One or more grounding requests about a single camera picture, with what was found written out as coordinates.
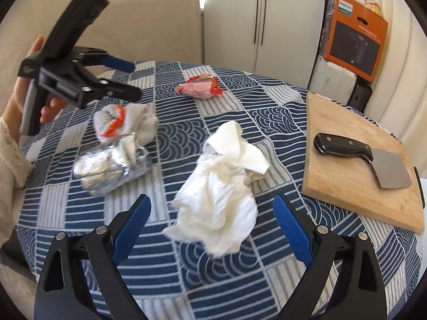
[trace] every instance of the crumpled foil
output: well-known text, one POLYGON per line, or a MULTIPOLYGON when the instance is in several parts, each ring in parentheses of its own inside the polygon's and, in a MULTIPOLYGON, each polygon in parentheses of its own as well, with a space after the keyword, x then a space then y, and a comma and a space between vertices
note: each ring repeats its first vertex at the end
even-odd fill
POLYGON ((105 195, 143 175, 152 164, 148 154, 135 133, 122 135, 81 155, 73 174, 92 196, 105 195))

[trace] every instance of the tablecloth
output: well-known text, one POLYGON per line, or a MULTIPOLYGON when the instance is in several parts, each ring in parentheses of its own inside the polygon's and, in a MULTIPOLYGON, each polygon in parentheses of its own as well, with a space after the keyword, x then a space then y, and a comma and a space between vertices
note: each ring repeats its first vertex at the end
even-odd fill
MULTIPOLYGON (((159 118, 155 141, 147 145, 153 166, 144 176, 112 193, 92 197, 72 176, 76 158, 98 144, 92 116, 104 98, 85 110, 65 108, 42 128, 23 152, 35 164, 29 175, 16 227, 24 254, 39 275, 58 231, 90 232, 127 210, 139 194, 152 201, 152 213, 128 260, 118 270, 151 320, 268 320, 285 304, 303 272, 272 212, 274 196, 285 193, 316 224, 335 233, 371 237, 383 274, 387 312, 394 315, 413 292, 421 263, 421 236, 362 217, 301 194, 306 146, 307 91, 272 78, 242 71, 179 62, 136 62, 135 72, 111 70, 105 78, 141 88, 139 103, 154 102, 159 118), (175 87, 189 77, 210 73, 225 89, 203 101, 179 95, 175 87), (202 153, 203 142, 224 122, 235 120, 243 138, 262 150, 271 167, 252 184, 258 217, 239 253, 213 259, 198 243, 168 240, 162 230, 176 220, 169 206, 202 153)), ((108 314, 93 270, 83 262, 90 292, 100 312, 108 314)), ((317 310, 331 295, 339 263, 334 264, 317 310)))

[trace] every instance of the cleaver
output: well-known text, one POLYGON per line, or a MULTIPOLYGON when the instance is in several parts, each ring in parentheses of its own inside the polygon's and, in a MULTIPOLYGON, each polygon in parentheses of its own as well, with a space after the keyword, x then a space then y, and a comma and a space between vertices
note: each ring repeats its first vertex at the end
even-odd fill
POLYGON ((411 185, 406 166, 396 153, 371 148, 355 139, 327 133, 318 133, 314 137, 314 146, 322 154, 361 157, 367 160, 374 169, 381 188, 399 189, 411 185))

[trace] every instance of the sleeve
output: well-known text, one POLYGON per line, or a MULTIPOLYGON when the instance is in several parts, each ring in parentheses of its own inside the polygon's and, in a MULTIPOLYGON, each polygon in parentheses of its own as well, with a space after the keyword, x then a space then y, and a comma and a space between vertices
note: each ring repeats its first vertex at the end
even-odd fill
POLYGON ((16 222, 13 219, 13 189, 22 188, 32 169, 16 142, 10 137, 9 128, 0 118, 0 247, 10 238, 16 222))

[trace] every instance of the cabinet door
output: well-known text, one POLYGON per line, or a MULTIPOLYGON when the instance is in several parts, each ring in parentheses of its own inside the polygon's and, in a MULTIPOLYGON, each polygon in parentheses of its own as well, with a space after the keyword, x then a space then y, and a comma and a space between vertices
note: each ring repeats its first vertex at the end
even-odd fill
POLYGON ((260 4, 261 0, 205 0, 204 58, 206 64, 254 72, 260 26, 260 4))
POLYGON ((325 0, 263 0, 255 73, 307 88, 324 6, 325 0))

